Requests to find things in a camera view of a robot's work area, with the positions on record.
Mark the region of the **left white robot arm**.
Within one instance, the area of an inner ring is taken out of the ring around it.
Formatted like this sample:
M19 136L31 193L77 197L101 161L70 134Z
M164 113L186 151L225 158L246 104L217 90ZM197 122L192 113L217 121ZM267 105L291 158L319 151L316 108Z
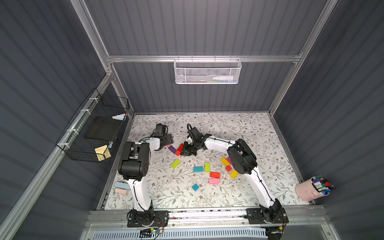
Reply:
M138 142L124 143L118 172L130 186L135 211L147 214L153 209L148 188L144 183L150 167L151 154L172 143L168 126L164 124L157 124L150 136Z

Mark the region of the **lime green block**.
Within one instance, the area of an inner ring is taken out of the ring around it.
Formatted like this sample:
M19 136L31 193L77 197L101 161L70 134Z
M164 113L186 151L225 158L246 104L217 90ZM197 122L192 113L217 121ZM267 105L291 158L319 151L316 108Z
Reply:
M210 163L208 163L208 162L206 162L205 163L205 166L204 166L204 169L205 169L205 172L206 173L209 173L210 171L211 171L211 165L210 165Z
M181 163L181 161L179 159L176 159L172 164L171 164L171 167L173 169L177 168L179 166L179 164Z

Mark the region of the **long red block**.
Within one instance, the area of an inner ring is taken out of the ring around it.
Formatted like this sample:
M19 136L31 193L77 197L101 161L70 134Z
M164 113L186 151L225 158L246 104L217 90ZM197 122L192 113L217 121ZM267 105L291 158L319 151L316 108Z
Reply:
M177 152L180 154L183 151L183 149L184 149L184 144L180 144Z

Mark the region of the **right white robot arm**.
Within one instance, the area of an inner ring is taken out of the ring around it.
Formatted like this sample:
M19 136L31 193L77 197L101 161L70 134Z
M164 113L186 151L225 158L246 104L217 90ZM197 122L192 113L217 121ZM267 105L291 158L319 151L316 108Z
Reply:
M212 136L203 135L200 131L187 124L188 136L184 142L182 156L196 156L198 150L214 150L227 153L234 170L247 178L255 191L266 223L274 223L279 218L282 210L280 201L269 190L266 181L258 168L257 157L243 139L236 141L224 140Z

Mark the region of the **teal rectangular block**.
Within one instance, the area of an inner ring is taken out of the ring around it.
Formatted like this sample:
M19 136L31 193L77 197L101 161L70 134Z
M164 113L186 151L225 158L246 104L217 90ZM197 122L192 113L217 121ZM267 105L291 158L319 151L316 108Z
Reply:
M204 172L204 167L194 167L194 173L201 173Z

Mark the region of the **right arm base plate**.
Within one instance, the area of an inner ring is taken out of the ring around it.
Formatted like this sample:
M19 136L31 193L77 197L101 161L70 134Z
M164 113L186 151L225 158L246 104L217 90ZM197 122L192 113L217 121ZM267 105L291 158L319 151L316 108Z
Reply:
M279 209L276 213L269 213L262 208L248 208L244 218L249 224L287 224L289 223L288 215L284 208Z

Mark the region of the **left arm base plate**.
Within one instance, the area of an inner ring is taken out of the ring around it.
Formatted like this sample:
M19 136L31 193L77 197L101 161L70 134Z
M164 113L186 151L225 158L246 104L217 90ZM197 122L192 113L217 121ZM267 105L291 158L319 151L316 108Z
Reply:
M168 225L170 219L168 211L146 211L131 210L127 214L128 228L162 228Z

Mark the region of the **purple block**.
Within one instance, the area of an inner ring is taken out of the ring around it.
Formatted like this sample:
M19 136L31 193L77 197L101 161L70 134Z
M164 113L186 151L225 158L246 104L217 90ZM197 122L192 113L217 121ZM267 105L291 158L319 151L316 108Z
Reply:
M169 148L169 150L170 150L173 154L176 154L176 152L178 151L178 150L175 149L172 145L169 145L168 148Z

